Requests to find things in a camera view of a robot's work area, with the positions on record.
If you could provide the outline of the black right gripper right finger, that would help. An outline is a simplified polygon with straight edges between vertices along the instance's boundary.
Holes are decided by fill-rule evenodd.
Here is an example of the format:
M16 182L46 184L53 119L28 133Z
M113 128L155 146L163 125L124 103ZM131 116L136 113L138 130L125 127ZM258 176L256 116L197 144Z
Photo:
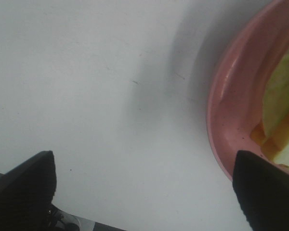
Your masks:
M254 231L289 231L289 174L250 151L240 150L232 186Z

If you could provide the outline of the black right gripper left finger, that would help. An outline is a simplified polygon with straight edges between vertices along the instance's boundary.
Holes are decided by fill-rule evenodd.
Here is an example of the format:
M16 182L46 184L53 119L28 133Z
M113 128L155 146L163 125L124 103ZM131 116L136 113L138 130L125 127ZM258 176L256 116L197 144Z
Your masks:
M0 231L40 231L56 191L52 151L0 176Z

